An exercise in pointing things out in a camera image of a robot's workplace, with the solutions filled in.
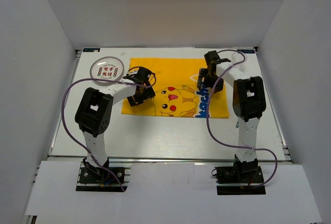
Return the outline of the clear drinking glass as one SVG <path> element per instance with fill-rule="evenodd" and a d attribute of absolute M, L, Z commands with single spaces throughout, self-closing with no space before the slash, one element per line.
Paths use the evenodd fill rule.
<path fill-rule="evenodd" d="M 234 51 L 231 56 L 232 64 L 239 66 L 247 60 L 245 53 L 241 51 Z"/>

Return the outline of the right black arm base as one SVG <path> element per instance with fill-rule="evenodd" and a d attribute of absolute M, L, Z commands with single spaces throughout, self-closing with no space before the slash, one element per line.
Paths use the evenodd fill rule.
<path fill-rule="evenodd" d="M 216 179 L 217 195 L 265 195 L 264 177 L 258 160 L 241 162 L 235 159 L 232 166 L 218 166 L 212 172 Z"/>

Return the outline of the white plate with red characters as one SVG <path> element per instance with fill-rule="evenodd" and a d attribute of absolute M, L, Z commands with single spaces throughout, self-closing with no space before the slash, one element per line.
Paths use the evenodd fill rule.
<path fill-rule="evenodd" d="M 102 57 L 92 64 L 89 74 L 91 78 L 97 79 L 98 83 L 109 84 L 102 80 L 119 81 L 124 74 L 124 64 L 117 57 Z"/>

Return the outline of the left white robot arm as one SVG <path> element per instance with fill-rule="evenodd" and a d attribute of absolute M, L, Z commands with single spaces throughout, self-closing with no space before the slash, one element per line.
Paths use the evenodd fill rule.
<path fill-rule="evenodd" d="M 155 97 L 150 77 L 155 74 L 145 67 L 124 76 L 120 84 L 113 84 L 105 92 L 89 87 L 85 90 L 75 122 L 82 131 L 88 156 L 84 165 L 92 170 L 92 177 L 104 182 L 109 177 L 109 162 L 105 150 L 104 132 L 110 124 L 112 108 L 118 102 L 127 99 L 131 107 L 136 107 Z"/>

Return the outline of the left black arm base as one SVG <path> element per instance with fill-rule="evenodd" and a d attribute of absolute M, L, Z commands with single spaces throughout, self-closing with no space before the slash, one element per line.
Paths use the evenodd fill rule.
<path fill-rule="evenodd" d="M 79 169 L 76 191 L 125 192 L 130 181 L 131 166 L 109 162 L 105 164 L 105 166 L 109 165 L 108 169 L 115 174 L 122 187 L 109 171 L 90 165 L 84 158 Z"/>

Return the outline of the yellow Pikachu cloth placemat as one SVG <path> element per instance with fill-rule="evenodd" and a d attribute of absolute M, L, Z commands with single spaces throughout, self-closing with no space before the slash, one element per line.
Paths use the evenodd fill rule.
<path fill-rule="evenodd" d="M 197 88 L 199 70 L 206 67 L 202 58 L 139 58 L 132 57 L 130 68 L 145 67 L 156 74 L 155 97 L 138 106 L 123 101 L 122 114 L 229 118 L 226 90 L 213 93 L 209 108 L 210 88 Z"/>

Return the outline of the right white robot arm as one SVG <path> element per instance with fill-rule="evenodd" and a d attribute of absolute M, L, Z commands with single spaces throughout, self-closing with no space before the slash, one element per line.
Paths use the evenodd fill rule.
<path fill-rule="evenodd" d="M 209 108 L 212 95 L 223 90 L 224 82 L 233 89 L 232 107 L 239 124 L 238 145 L 219 144 L 236 149 L 234 177 L 245 182 L 252 176 L 252 170 L 258 166 L 256 155 L 257 128 L 266 110 L 263 79 L 250 77 L 237 68 L 247 57 L 238 50 L 225 49 L 209 51 L 204 55 L 206 68 L 199 71 L 197 87 L 206 87 L 209 97 L 206 107 L 206 119 L 209 120 Z"/>

